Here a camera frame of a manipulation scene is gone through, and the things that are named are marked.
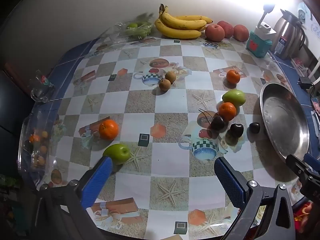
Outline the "green apple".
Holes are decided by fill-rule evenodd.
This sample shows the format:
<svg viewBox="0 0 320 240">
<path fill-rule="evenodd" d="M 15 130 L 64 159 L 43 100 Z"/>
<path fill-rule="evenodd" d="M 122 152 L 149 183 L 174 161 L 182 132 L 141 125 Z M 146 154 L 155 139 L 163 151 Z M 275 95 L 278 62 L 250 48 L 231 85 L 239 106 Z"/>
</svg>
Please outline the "green apple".
<svg viewBox="0 0 320 240">
<path fill-rule="evenodd" d="M 130 149 L 124 144 L 113 144 L 104 150 L 103 157 L 111 158 L 115 165 L 122 165 L 131 157 Z"/>
</svg>

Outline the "large orange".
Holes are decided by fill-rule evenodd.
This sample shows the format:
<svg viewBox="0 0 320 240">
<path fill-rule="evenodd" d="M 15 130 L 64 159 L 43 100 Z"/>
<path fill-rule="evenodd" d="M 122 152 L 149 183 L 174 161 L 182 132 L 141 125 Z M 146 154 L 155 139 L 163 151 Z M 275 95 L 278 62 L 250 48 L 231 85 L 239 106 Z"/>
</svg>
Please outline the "large orange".
<svg viewBox="0 0 320 240">
<path fill-rule="evenodd" d="M 104 140 L 114 140 L 119 133 L 118 124 L 111 119 L 104 120 L 99 125 L 99 135 Z"/>
</svg>

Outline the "dark cherry with stem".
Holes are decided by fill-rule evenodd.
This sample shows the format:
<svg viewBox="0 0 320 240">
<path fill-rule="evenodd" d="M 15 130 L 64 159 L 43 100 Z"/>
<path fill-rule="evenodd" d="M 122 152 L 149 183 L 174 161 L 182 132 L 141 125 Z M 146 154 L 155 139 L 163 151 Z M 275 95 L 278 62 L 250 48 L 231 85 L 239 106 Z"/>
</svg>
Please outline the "dark cherry with stem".
<svg viewBox="0 0 320 240">
<path fill-rule="evenodd" d="M 209 122 L 210 129 L 214 131 L 220 131 L 224 129 L 226 123 L 220 115 L 218 115 L 217 113 L 211 115 L 208 111 L 205 111 L 201 108 L 199 109 L 199 111 L 205 116 L 205 118 Z"/>
</svg>

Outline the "green mango-shaped fruit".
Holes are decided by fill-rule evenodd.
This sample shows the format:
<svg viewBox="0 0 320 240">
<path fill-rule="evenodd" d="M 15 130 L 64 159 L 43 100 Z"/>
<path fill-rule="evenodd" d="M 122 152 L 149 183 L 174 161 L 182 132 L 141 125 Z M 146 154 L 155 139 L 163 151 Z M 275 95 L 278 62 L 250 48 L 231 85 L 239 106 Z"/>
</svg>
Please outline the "green mango-shaped fruit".
<svg viewBox="0 0 320 240">
<path fill-rule="evenodd" d="M 232 89 L 223 94 L 222 100 L 232 103 L 235 107 L 240 107 L 246 102 L 246 96 L 243 91 Z"/>
</svg>

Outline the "small orange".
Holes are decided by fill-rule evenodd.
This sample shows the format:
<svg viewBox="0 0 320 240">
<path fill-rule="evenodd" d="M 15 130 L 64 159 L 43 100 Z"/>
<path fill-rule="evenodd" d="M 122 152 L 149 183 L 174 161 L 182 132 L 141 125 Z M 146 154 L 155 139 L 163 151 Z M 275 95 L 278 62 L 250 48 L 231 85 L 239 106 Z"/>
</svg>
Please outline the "small orange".
<svg viewBox="0 0 320 240">
<path fill-rule="evenodd" d="M 240 82 L 241 75 L 234 69 L 231 69 L 226 74 L 226 79 L 230 84 L 236 85 Z"/>
</svg>

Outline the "steel bowl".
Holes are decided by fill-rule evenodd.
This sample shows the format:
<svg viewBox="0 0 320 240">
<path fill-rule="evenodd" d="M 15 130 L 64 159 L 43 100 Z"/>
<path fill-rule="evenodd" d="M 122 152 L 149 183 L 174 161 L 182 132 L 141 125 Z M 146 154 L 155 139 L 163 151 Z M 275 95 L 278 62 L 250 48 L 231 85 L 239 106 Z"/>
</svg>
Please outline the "steel bowl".
<svg viewBox="0 0 320 240">
<path fill-rule="evenodd" d="M 260 111 L 269 140 L 282 160 L 294 155 L 303 160 L 309 151 L 310 132 L 302 106 L 285 86 L 269 82 L 263 85 Z"/>
</svg>

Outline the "clear plastic fruit container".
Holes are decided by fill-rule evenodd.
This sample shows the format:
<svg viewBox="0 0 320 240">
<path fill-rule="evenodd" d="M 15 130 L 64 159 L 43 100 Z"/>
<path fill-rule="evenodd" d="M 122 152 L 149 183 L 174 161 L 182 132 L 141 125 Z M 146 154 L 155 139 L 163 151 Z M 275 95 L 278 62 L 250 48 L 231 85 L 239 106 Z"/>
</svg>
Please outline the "clear plastic fruit container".
<svg viewBox="0 0 320 240">
<path fill-rule="evenodd" d="M 39 185 L 50 167 L 51 128 L 42 112 L 30 113 L 22 123 L 17 168 L 23 180 L 33 186 Z"/>
</svg>

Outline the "black power adapter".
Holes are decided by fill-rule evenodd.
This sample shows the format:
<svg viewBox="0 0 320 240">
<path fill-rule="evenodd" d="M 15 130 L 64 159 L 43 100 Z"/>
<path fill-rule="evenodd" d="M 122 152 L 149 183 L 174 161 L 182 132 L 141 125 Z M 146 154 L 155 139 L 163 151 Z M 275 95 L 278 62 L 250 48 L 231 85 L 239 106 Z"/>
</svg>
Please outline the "black power adapter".
<svg viewBox="0 0 320 240">
<path fill-rule="evenodd" d="M 300 76 L 297 83 L 301 89 L 310 89 L 313 87 L 313 83 L 308 77 Z"/>
</svg>

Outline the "teal plastic box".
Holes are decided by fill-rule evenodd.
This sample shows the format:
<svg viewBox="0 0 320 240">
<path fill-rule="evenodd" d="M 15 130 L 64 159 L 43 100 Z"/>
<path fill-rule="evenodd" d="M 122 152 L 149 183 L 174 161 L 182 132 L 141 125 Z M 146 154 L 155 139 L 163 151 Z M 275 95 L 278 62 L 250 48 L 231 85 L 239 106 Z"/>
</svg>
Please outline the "teal plastic box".
<svg viewBox="0 0 320 240">
<path fill-rule="evenodd" d="M 271 40 L 262 40 L 257 34 L 253 33 L 252 31 L 250 32 L 246 48 L 255 57 L 265 57 L 271 46 Z"/>
</svg>

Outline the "red apple right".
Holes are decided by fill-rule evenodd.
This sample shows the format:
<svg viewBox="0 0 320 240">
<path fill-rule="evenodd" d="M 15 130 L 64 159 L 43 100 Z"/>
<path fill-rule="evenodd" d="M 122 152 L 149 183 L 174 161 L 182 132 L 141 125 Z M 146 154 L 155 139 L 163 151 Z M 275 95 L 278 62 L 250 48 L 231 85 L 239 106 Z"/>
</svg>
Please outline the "red apple right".
<svg viewBox="0 0 320 240">
<path fill-rule="evenodd" d="M 242 24 L 237 24 L 234 27 L 234 33 L 233 37 L 240 42 L 246 42 L 249 38 L 249 31 L 248 29 L 242 25 Z"/>
</svg>

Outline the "red apple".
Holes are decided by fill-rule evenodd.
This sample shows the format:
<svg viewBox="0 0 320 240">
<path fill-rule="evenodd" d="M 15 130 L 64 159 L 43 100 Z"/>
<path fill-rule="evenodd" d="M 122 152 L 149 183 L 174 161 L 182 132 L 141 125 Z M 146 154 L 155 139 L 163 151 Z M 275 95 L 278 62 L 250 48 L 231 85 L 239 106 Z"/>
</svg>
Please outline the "red apple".
<svg viewBox="0 0 320 240">
<path fill-rule="evenodd" d="M 249 31 L 248 29 L 242 25 L 242 24 L 237 24 L 234 27 L 234 33 L 233 37 L 240 42 L 246 42 L 249 38 Z"/>
<path fill-rule="evenodd" d="M 205 36 L 213 42 L 221 42 L 225 38 L 224 29 L 217 24 L 210 24 L 205 29 Z"/>
<path fill-rule="evenodd" d="M 225 32 L 225 38 L 231 38 L 234 34 L 234 28 L 231 24 L 226 21 L 219 21 L 217 25 L 221 26 Z"/>
</svg>

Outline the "red apple left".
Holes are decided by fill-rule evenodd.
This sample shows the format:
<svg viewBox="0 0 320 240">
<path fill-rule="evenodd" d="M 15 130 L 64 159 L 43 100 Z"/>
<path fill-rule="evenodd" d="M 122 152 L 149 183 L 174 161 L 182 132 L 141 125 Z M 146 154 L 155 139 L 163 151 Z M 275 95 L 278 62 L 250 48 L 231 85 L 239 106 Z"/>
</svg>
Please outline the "red apple left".
<svg viewBox="0 0 320 240">
<path fill-rule="evenodd" d="M 213 42 L 221 42 L 225 38 L 224 29 L 217 24 L 210 24 L 205 29 L 205 36 Z"/>
</svg>

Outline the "red apple middle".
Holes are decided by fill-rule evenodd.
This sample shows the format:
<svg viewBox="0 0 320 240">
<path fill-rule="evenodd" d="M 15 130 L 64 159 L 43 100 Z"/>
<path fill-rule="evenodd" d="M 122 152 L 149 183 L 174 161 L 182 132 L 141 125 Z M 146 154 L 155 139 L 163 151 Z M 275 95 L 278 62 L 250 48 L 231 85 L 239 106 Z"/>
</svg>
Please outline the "red apple middle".
<svg viewBox="0 0 320 240">
<path fill-rule="evenodd" d="M 219 21 L 217 25 L 221 26 L 225 32 L 225 38 L 231 38 L 234 34 L 234 28 L 231 24 L 226 21 Z"/>
</svg>

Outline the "yellow banana bunch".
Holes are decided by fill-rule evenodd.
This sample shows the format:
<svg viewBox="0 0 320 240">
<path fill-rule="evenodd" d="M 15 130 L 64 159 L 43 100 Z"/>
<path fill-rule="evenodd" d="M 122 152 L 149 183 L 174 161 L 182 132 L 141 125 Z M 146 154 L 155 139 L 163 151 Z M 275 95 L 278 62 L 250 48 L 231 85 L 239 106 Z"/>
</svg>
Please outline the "yellow banana bunch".
<svg viewBox="0 0 320 240">
<path fill-rule="evenodd" d="M 179 40 L 194 40 L 202 35 L 207 25 L 213 23 L 211 18 L 201 15 L 184 15 L 174 17 L 164 4 L 159 6 L 159 16 L 155 20 L 156 29 L 164 36 Z"/>
</svg>

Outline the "clear bag of green fruit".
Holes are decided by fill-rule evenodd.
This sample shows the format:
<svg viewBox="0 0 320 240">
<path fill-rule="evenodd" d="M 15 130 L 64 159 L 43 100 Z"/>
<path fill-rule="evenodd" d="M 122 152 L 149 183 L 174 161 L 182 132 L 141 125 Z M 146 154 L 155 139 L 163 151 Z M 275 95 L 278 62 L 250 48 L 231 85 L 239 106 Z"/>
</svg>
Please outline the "clear bag of green fruit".
<svg viewBox="0 0 320 240">
<path fill-rule="evenodd" d="M 115 23 L 108 32 L 113 43 L 140 41 L 146 38 L 153 28 L 153 13 L 143 13 L 131 20 Z"/>
</svg>

